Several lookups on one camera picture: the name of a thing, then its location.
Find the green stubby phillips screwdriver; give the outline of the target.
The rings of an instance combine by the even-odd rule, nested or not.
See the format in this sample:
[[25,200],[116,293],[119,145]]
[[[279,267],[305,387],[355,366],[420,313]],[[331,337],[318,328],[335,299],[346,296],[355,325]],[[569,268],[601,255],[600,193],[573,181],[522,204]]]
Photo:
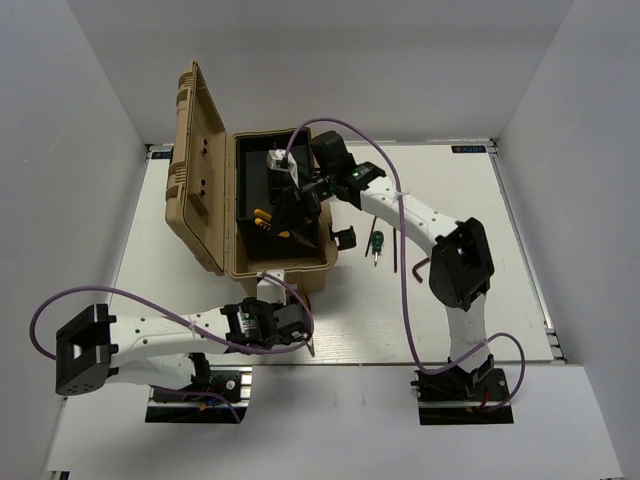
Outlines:
[[382,251],[382,247],[384,245],[384,233],[379,230],[374,230],[371,235],[371,253],[374,258],[374,265],[378,264],[379,256]]

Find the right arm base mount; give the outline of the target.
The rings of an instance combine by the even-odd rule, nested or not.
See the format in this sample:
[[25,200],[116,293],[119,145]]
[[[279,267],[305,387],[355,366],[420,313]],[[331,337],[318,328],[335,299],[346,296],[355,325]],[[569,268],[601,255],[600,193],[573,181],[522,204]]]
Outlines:
[[421,426],[514,423],[509,403],[500,409],[494,409],[510,394],[506,375],[501,368],[494,368],[471,393],[449,372],[439,377],[416,371],[410,385],[417,396]]

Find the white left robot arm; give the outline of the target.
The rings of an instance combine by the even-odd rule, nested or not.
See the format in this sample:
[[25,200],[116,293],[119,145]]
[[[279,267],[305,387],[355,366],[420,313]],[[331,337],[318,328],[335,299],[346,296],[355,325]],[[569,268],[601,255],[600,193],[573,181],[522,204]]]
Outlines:
[[107,305],[85,308],[56,333],[55,391],[94,392],[107,383],[160,386],[199,399],[211,387],[207,356],[282,353],[312,333],[304,305],[246,298],[237,304],[187,315],[124,316]]

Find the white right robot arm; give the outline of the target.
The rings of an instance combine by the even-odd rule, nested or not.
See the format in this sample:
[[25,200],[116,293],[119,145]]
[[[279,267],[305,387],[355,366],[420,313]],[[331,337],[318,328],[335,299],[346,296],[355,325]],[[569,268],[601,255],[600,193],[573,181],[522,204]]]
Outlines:
[[450,353],[441,369],[419,369],[419,387],[446,398],[477,397],[494,368],[486,340],[485,303],[495,267],[482,223],[475,218],[456,220],[423,204],[402,190],[393,165],[356,162],[335,131],[313,138],[311,151],[318,169],[306,182],[289,149],[271,150],[266,156],[269,169],[289,178],[271,220],[273,233],[301,233],[322,202],[336,198],[394,227],[401,253],[407,241],[420,247],[429,259],[429,288],[447,314]]

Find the small bronze hex key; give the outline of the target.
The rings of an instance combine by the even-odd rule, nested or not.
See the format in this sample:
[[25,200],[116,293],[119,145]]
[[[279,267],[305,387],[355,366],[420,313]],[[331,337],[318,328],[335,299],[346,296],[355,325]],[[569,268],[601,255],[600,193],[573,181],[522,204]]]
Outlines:
[[369,255],[369,252],[370,252],[370,248],[371,248],[371,245],[372,245],[372,238],[373,238],[373,233],[375,231],[376,222],[377,222],[377,216],[374,216],[373,220],[372,220],[372,223],[371,223],[368,239],[367,239],[366,249],[365,249],[365,253],[364,253],[364,257],[365,258]]

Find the long thin bronze hex key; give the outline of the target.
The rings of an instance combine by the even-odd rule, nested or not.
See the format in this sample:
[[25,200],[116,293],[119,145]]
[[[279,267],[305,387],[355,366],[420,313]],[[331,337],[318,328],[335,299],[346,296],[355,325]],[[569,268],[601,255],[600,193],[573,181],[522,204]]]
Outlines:
[[393,272],[398,272],[398,231],[392,230]]

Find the black toolbox tray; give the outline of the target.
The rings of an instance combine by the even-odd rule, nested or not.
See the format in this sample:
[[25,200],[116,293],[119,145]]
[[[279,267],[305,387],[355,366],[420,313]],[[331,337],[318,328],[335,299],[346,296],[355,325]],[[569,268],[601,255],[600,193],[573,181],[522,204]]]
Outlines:
[[254,211],[273,213],[288,174],[272,171],[267,153],[284,149],[293,131],[239,134],[234,139],[236,166],[235,219],[238,239],[250,261],[315,257],[318,250],[296,239],[272,236],[255,223]]

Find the tan plastic toolbox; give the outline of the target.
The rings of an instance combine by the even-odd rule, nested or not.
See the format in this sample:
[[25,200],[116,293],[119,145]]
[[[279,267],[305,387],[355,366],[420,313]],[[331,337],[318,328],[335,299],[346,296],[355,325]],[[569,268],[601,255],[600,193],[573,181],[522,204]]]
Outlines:
[[[196,62],[179,77],[176,114],[165,221],[198,263],[208,272],[229,276],[249,295],[256,293],[258,273],[267,270],[283,270],[305,294],[324,290],[340,251],[357,244],[353,228],[334,229],[328,203],[322,203],[319,220],[303,234],[317,246],[315,257],[250,261],[238,239],[234,139],[243,133],[287,129],[228,134]],[[318,169],[310,146],[312,132],[288,129],[293,133],[285,148],[298,164],[300,179],[311,177]]]

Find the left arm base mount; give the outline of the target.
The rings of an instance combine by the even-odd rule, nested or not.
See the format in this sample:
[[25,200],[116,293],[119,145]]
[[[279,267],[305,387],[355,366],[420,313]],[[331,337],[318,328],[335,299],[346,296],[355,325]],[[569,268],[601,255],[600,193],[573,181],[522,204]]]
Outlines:
[[251,386],[251,367],[213,367],[207,386],[189,385],[178,393],[153,388],[145,422],[238,425],[248,410]]

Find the yellow black pliers in toolbox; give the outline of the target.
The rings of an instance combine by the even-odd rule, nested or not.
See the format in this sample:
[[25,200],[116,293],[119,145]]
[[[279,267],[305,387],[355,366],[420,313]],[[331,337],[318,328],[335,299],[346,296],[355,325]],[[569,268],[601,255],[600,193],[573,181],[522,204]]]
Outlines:
[[262,209],[254,210],[254,223],[264,232],[272,231],[272,215]]

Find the yellow black needle-nose pliers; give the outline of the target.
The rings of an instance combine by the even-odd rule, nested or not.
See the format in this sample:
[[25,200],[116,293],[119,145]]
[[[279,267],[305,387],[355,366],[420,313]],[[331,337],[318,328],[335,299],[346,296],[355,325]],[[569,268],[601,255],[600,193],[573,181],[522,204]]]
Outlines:
[[289,231],[289,230],[283,230],[283,231],[279,232],[277,234],[277,236],[281,237],[281,238],[288,238],[288,239],[294,240],[297,243],[299,243],[299,244],[301,244],[303,246],[306,246],[308,248],[311,248],[311,249],[316,249],[317,248],[317,246],[314,243],[312,243],[310,240],[308,240],[303,235],[301,235],[299,233],[296,233],[296,232],[292,232],[292,231]]

